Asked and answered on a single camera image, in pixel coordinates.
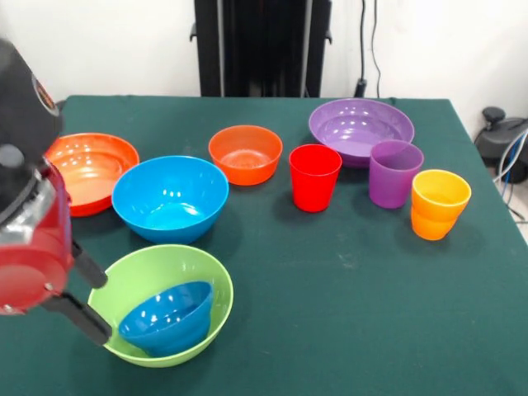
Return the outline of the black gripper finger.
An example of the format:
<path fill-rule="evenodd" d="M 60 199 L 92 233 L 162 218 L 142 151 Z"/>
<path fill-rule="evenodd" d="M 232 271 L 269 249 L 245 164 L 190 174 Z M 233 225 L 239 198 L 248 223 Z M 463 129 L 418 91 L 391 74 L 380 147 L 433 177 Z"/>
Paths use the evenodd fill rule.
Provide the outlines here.
<path fill-rule="evenodd" d="M 68 291 L 52 295 L 40 306 L 48 312 L 63 315 L 98 346 L 103 346 L 111 339 L 111 325 L 92 307 Z"/>
<path fill-rule="evenodd" d="M 72 255 L 76 270 L 92 288 L 100 289 L 107 283 L 106 273 L 75 240 L 72 241 Z"/>

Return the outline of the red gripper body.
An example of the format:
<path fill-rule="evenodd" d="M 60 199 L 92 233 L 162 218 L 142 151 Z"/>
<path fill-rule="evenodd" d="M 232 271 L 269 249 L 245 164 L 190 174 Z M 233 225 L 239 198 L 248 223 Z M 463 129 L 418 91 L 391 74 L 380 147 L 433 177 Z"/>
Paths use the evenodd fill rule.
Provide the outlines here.
<path fill-rule="evenodd" d="M 53 164 L 35 171 L 29 195 L 1 223 L 1 314 L 18 315 L 64 290 L 73 268 L 69 195 Z"/>

